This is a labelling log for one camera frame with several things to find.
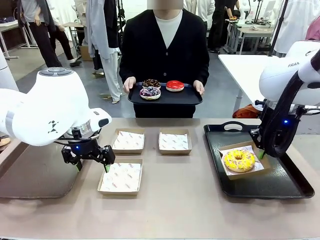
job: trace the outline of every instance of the brown bag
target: brown bag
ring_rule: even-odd
[[[260,111],[255,109],[252,104],[244,108],[237,110],[232,117],[234,119],[257,119],[259,117]]]

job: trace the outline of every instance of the yellow icing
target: yellow icing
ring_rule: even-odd
[[[226,167],[235,172],[247,172],[255,165],[255,156],[244,150],[231,150],[224,156]]]

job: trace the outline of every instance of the person holding tray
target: person holding tray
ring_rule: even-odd
[[[148,10],[127,21],[120,77],[126,93],[147,79],[178,80],[201,95],[209,77],[209,53],[202,19],[183,9],[183,0],[148,0]],[[192,118],[196,107],[133,104],[137,118]]]

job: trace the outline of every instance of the storage box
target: storage box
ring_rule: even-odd
[[[226,165],[225,165],[225,163],[223,161],[223,158],[222,158],[223,154],[221,152],[219,152],[220,153],[220,157],[221,157],[222,166],[224,168],[224,171],[225,171],[226,175],[228,176],[228,178],[230,180],[235,180],[235,179],[240,179],[240,178],[247,178],[247,177],[261,175],[261,174],[266,174],[270,170],[270,164],[269,164],[267,155],[265,154],[262,159],[258,159],[259,152],[261,151],[261,149],[257,148],[253,141],[247,141],[247,142],[237,143],[237,144],[233,144],[233,145],[229,145],[229,146],[223,146],[223,147],[220,147],[218,150],[219,151],[224,151],[224,150],[235,149],[235,148],[240,148],[240,147],[245,147],[245,146],[251,146],[252,147],[252,150],[253,150],[254,155],[256,157],[255,160],[256,161],[260,161],[260,163],[262,164],[264,169],[262,169],[262,170],[250,170],[250,171],[247,171],[247,172],[234,172],[234,171],[231,171],[226,167]],[[232,173],[236,173],[236,174],[229,175],[228,171],[231,171]]]
[[[137,195],[139,190],[140,190],[140,184],[141,184],[141,178],[142,178],[142,171],[143,171],[143,163],[144,161],[142,159],[134,159],[134,158],[116,158],[114,161],[114,164],[141,164],[141,168],[140,168],[140,175],[139,175],[139,181],[138,181],[138,188],[137,191],[122,191],[122,192],[115,192],[115,191],[105,191],[105,190],[101,190],[101,186],[103,184],[103,179],[104,179],[104,175],[105,175],[105,171],[102,173],[102,176],[100,178],[99,181],[99,185],[98,185],[98,192],[100,192],[103,195]]]
[[[81,58],[82,61],[93,61],[92,57],[89,54],[89,47],[87,45],[80,46]]]
[[[114,132],[114,136],[112,138],[112,150],[114,154],[141,154],[145,148],[145,141],[143,141],[143,145],[141,149],[114,149],[113,146],[117,140],[117,137],[119,135],[119,132],[128,132],[128,133],[134,133],[134,134],[143,134],[145,137],[145,129],[144,128],[117,128]]]
[[[165,150],[163,148],[161,148],[160,146],[160,137],[161,137],[161,133],[162,134],[173,134],[173,135],[186,135],[187,137],[187,149],[185,150]],[[192,143],[191,143],[191,138],[190,138],[190,134],[189,134],[189,130],[188,129],[182,129],[182,128],[162,128],[159,131],[159,151],[161,154],[164,155],[188,155],[190,154],[191,150],[192,150]]]

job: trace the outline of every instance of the red icing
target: red icing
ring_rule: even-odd
[[[185,85],[180,81],[173,80],[173,81],[168,81],[166,83],[166,86],[170,89],[182,89],[184,88]]]

